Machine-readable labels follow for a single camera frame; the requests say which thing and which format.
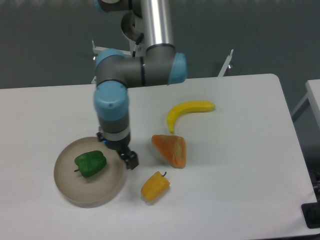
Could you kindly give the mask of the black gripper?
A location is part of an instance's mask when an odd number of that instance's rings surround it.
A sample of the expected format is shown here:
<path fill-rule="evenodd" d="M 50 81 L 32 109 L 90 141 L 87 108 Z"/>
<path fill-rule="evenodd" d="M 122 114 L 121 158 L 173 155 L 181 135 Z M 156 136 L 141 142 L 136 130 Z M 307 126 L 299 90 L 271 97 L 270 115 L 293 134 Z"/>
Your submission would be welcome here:
<path fill-rule="evenodd" d="M 118 155 L 124 161 L 127 170 L 133 170 L 139 165 L 137 153 L 129 148 L 131 140 L 130 133 L 120 140 L 107 139 L 101 132 L 98 132 L 96 136 L 98 141 L 104 143 L 107 148 L 118 151 Z"/>

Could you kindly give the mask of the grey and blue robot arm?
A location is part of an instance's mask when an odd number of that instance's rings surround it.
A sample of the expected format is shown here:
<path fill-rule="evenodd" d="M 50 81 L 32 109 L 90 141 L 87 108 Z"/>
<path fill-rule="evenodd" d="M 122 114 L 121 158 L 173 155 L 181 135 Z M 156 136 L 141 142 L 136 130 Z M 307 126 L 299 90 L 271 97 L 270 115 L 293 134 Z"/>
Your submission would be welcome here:
<path fill-rule="evenodd" d="M 129 88 L 172 85 L 185 81 L 187 61 L 173 42 L 170 4 L 167 0 L 96 0 L 104 12 L 125 11 L 142 20 L 142 31 L 135 40 L 145 52 L 125 56 L 109 48 L 96 58 L 94 108 L 99 120 L 97 138 L 115 150 L 128 169 L 138 166 L 137 154 L 130 150 Z"/>

